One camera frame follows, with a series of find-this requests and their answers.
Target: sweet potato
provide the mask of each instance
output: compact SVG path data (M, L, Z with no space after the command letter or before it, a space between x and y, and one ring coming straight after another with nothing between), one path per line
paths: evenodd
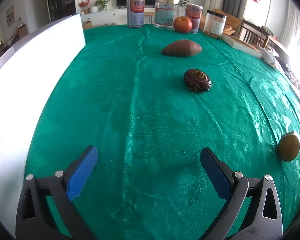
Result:
M202 47L190 40L179 40L169 44L162 50L162 54L176 57L191 57L202 51Z

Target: canned food tin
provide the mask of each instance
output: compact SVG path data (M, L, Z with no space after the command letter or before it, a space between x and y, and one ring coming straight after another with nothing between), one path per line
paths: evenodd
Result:
M191 33L198 32L202 9L203 9L203 7L200 5L196 5L196 4L192 4L192 3L187 3L187 5L186 5L185 16L190 18L190 20L192 22L192 29L190 31Z
M145 0L127 0L128 28L142 28L145 18Z

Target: apple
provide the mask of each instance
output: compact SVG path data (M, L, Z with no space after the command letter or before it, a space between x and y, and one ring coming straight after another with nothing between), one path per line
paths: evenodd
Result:
M180 16L173 22L173 28L178 33L188 33L191 31L192 22L187 16Z

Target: plastic container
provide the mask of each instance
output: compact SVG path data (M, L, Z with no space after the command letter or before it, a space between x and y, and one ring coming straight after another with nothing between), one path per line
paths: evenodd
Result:
M187 16L192 22L191 33L198 32L202 9L202 6L193 3L187 3L186 5L185 16Z
M225 27L226 18L223 14L208 10L203 33L213 38L219 38Z
M173 30L173 22L179 17L179 0L155 0L154 26Z
M127 0L127 27L142 28L145 22L145 0Z

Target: doorway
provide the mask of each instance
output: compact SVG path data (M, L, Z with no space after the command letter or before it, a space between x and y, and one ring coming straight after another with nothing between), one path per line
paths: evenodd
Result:
M38 28L50 23L47 0L33 0Z

